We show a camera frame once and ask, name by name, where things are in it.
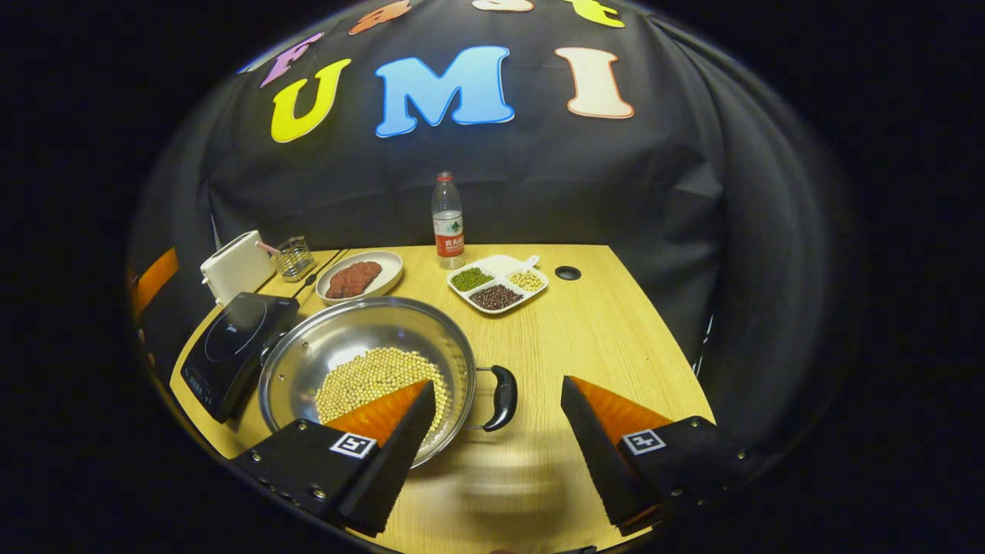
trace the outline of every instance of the black induction cooker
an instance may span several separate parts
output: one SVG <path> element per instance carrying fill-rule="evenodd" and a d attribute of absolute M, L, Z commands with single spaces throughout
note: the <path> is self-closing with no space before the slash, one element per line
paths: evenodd
<path fill-rule="evenodd" d="M 294 298 L 239 293 L 198 338 L 181 376 L 213 419 L 238 417 L 261 356 L 294 326 L 298 308 Z"/>

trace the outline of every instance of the letter m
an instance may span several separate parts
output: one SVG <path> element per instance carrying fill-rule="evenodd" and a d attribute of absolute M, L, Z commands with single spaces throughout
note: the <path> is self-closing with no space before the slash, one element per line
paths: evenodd
<path fill-rule="evenodd" d="M 416 118 L 408 114 L 408 102 L 432 127 L 441 122 L 452 99 L 459 106 L 451 114 L 459 125 L 503 123 L 513 118 L 513 108 L 502 97 L 499 67 L 509 50 L 502 46 L 475 46 L 458 53 L 444 75 L 438 77 L 418 58 L 404 58 L 376 70 L 383 78 L 383 122 L 376 136 L 392 137 L 413 131 Z"/>

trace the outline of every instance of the table hole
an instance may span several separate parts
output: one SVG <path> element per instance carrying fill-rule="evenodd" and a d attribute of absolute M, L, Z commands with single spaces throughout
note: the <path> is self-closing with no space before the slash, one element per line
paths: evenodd
<path fill-rule="evenodd" d="M 575 281 L 581 277 L 581 271 L 577 267 L 562 265 L 558 269 L 555 269 L 555 275 L 565 281 Z"/>

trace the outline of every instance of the utensil holder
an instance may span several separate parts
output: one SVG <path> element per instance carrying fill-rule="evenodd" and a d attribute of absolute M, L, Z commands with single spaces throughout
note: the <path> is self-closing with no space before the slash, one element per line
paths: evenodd
<path fill-rule="evenodd" d="M 288 283 L 300 281 L 314 267 L 314 256 L 304 237 L 291 237 L 277 250 L 281 253 L 274 255 L 274 265 L 281 278 Z"/>

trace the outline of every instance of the raw meat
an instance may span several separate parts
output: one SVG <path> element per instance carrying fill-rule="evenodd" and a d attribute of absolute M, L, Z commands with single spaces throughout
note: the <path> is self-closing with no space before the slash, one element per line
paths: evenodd
<path fill-rule="evenodd" d="M 375 261 L 358 261 L 332 276 L 325 296 L 331 299 L 359 296 L 380 271 L 383 268 Z"/>

